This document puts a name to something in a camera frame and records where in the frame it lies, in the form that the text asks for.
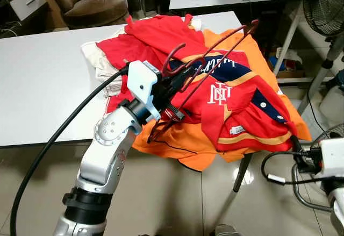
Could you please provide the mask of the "red plastic clothes hanger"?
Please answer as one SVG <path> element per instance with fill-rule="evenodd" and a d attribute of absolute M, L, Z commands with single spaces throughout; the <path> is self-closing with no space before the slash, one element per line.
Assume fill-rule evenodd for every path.
<path fill-rule="evenodd" d="M 200 123 L 207 96 L 213 97 L 213 105 L 230 101 L 230 88 L 225 83 L 251 71 L 245 54 L 234 49 L 253 34 L 258 24 L 256 19 L 240 26 L 211 47 L 204 46 L 200 42 L 203 36 L 188 27 L 175 48 L 153 44 L 168 56 L 161 62 L 162 81 L 153 88 L 153 105 L 162 116 L 152 126 L 148 143 L 162 141 L 172 126 Z"/>

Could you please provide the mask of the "red jersey navy tan trim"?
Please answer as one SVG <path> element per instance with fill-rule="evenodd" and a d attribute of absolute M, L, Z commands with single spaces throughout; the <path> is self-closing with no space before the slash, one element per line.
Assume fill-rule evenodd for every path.
<path fill-rule="evenodd" d="M 172 130 L 221 153 L 287 152 L 294 139 L 310 139 L 305 121 L 278 86 L 263 57 L 243 51 L 213 52 L 188 61 L 189 86 L 172 104 L 183 118 Z"/>

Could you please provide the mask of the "black floor fan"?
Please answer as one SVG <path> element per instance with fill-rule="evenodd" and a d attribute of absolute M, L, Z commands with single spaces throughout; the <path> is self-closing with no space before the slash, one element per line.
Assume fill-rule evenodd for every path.
<path fill-rule="evenodd" d="M 334 138 L 342 138 L 344 135 L 344 124 L 338 124 L 329 128 L 329 130 L 325 130 L 321 133 L 312 144 L 319 144 L 321 141 L 326 139 L 334 139 Z M 295 164 L 292 167 L 292 179 L 296 180 L 301 174 L 298 169 L 297 165 Z M 318 178 L 316 177 L 317 174 L 308 174 L 312 179 Z M 341 211 L 341 204 L 339 199 L 343 198 L 343 190 L 344 190 L 344 177 L 321 177 L 324 178 L 324 181 L 319 181 L 317 184 L 320 186 L 325 192 L 325 195 L 328 199 L 327 206 L 315 204 L 312 202 L 308 202 L 299 192 L 299 187 L 294 185 L 292 186 L 294 195 L 298 201 L 307 206 L 308 208 L 312 208 L 318 211 L 325 211 L 325 212 L 340 212 Z"/>

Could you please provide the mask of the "orange polo shirt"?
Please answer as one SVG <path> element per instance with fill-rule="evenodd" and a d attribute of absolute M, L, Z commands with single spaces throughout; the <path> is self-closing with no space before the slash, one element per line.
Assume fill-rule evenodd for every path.
<path fill-rule="evenodd" d="M 211 30 L 204 30 L 203 35 L 206 46 L 211 47 L 217 39 L 220 39 L 229 32 L 230 31 L 225 31 L 217 34 Z M 261 50 L 251 36 L 246 37 L 241 44 L 234 49 L 234 51 L 243 51 L 263 57 Z M 262 151 L 245 150 L 230 153 L 216 152 L 210 148 L 208 143 L 202 142 L 199 134 L 192 133 L 191 136 L 185 137 L 182 135 L 180 130 L 172 130 L 171 128 L 165 133 L 165 135 L 163 135 L 162 141 L 148 143 L 147 138 L 148 135 L 150 135 L 153 125 L 155 125 L 155 123 L 151 122 L 144 126 L 142 132 L 136 138 L 133 147 L 143 153 L 150 153 L 163 158 L 176 159 L 180 164 L 196 171 L 207 169 L 216 157 L 221 157 L 226 160 L 226 162 L 233 162 L 250 153 Z M 301 140 L 310 142 L 310 140 L 312 140 L 310 131 L 309 134 L 310 139 Z"/>

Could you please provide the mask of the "cream white garment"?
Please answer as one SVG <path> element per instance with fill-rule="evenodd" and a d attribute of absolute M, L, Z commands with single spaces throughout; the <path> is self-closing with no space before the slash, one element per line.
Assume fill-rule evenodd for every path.
<path fill-rule="evenodd" d="M 106 54 L 96 41 L 86 42 L 81 45 L 83 56 L 94 68 L 94 78 L 99 83 L 103 83 L 118 71 L 114 64 L 125 64 L 124 61 L 109 61 Z M 123 88 L 123 77 L 118 77 L 105 87 L 105 97 L 119 95 Z"/>

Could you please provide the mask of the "blue white bag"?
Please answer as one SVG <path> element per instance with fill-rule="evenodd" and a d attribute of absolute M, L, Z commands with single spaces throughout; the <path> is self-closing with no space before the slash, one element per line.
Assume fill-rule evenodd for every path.
<path fill-rule="evenodd" d="M 282 53 L 282 48 L 273 48 L 267 58 L 268 65 L 272 70 L 277 64 L 278 57 Z M 283 61 L 279 65 L 277 78 L 303 78 L 305 76 L 305 69 L 303 67 L 303 60 L 297 52 L 293 49 L 288 49 Z"/>

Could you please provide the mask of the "grey robot right foot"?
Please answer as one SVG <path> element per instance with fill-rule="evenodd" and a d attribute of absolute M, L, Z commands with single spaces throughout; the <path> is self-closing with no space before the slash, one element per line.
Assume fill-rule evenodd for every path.
<path fill-rule="evenodd" d="M 243 236 L 234 226 L 219 224 L 214 227 L 212 236 Z"/>

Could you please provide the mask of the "white table black legs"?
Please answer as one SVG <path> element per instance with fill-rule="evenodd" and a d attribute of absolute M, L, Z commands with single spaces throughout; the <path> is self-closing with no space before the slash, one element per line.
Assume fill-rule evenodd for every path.
<path fill-rule="evenodd" d="M 81 51 L 120 25 L 0 39 L 0 148 L 46 143 L 97 86 Z"/>

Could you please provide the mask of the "black desk white drawer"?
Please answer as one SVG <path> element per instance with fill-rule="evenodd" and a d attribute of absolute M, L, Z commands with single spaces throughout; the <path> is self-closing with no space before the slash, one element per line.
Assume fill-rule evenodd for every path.
<path fill-rule="evenodd" d="M 46 0 L 0 0 L 0 39 L 47 31 Z"/>

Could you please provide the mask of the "black pedestal fan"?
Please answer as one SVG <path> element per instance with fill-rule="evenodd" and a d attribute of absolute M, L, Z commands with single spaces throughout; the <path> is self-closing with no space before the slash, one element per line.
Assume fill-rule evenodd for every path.
<path fill-rule="evenodd" d="M 318 34 L 325 36 L 325 39 L 330 42 L 330 47 L 298 107 L 300 114 L 310 105 L 311 97 L 319 89 L 327 72 L 332 69 L 336 57 L 342 53 L 342 31 L 344 28 L 343 0 L 302 0 L 302 4 L 303 16 L 309 27 Z"/>

